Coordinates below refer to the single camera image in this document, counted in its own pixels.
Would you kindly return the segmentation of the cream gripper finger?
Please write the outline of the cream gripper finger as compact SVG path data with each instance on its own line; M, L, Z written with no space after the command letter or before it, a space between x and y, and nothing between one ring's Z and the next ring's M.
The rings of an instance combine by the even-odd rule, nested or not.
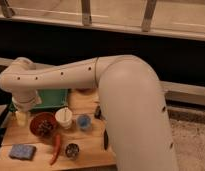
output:
M16 111L15 112L15 116L16 116L18 125L19 126L23 126L24 125L23 114L21 112L19 112L19 111Z
M29 120L29 118L30 118L30 115L31 115L31 112L30 111L28 111L28 112L25 112L24 113L24 117L25 117L25 121L28 121Z

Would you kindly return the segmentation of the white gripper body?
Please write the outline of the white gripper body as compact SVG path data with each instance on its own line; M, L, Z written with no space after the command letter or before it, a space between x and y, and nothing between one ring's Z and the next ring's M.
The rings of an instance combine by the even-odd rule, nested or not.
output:
M37 90L29 90L14 92L12 94L12 102L18 111L28 112L37 104L41 104L42 100Z

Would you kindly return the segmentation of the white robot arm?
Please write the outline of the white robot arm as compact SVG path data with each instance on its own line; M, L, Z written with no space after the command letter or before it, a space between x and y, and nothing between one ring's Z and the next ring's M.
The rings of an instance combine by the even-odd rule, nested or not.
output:
M40 89L65 88L98 89L118 171L179 171L163 89L145 61L118 55L38 69L19 57L0 74L0 89L24 112Z

